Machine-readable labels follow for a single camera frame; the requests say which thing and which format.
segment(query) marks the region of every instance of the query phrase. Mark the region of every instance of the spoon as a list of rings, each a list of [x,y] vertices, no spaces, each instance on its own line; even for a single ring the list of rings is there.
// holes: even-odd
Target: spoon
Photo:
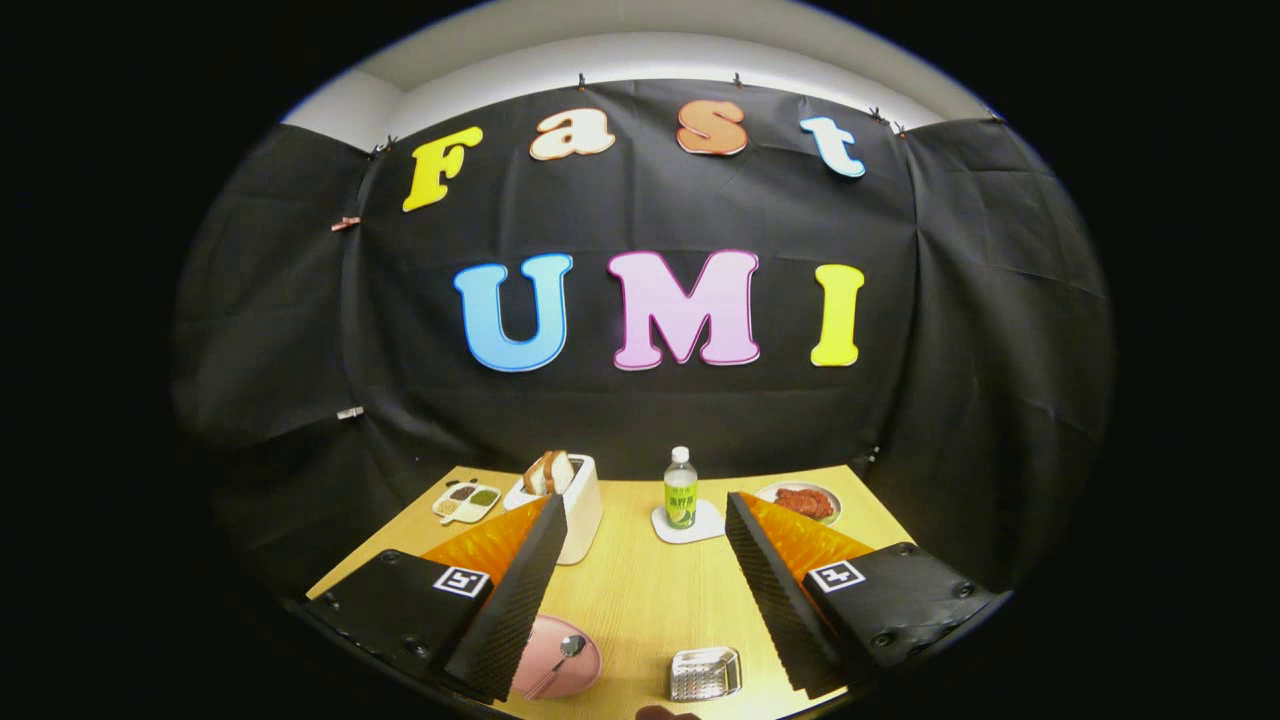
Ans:
[[[525,698],[526,700],[540,698],[547,687],[550,685],[552,680],[556,679],[556,673],[559,671],[561,665],[564,665],[564,661],[568,660],[570,657],[573,657],[575,655],[582,652],[582,648],[585,647],[586,647],[586,638],[584,638],[582,635],[568,635],[567,638],[562,639],[561,655],[563,655],[564,657],[561,657],[561,661],[556,664],[556,667],[552,667],[550,673],[543,675],[543,679],[538,680],[538,684],[530,688],[527,693],[525,693]]]

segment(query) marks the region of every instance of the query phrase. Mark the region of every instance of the pink letter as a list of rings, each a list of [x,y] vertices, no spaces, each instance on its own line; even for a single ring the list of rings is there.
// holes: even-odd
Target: pink letter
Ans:
[[[662,351],[649,336],[650,319],[667,347],[684,364],[710,320],[710,340],[703,346],[709,365],[745,365],[760,356],[751,342],[751,273],[759,259],[742,250],[712,252],[694,291],[684,288],[657,252],[623,252],[609,260],[609,273],[622,281],[626,338],[613,364],[623,370],[648,370],[662,364]]]

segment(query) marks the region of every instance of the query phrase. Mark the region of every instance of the toast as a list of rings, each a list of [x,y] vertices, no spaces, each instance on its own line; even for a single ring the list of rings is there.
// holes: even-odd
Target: toast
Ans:
[[[568,461],[568,452],[548,450],[521,475],[521,489],[529,495],[564,495],[572,480],[573,465]]]

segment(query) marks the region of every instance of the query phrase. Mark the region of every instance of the letter i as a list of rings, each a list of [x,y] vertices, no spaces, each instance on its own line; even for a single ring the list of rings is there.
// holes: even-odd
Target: letter i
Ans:
[[[822,306],[822,336],[809,360],[819,368],[845,368],[858,361],[854,345],[854,311],[858,288],[865,278],[849,265],[819,265],[814,277],[822,284],[826,300]]]

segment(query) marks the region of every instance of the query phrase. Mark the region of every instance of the green drink bottle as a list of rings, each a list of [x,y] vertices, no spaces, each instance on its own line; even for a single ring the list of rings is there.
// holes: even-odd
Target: green drink bottle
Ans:
[[[677,530],[691,527],[698,509],[698,470],[689,464],[687,447],[672,448],[671,465],[663,473],[662,483],[667,524]]]

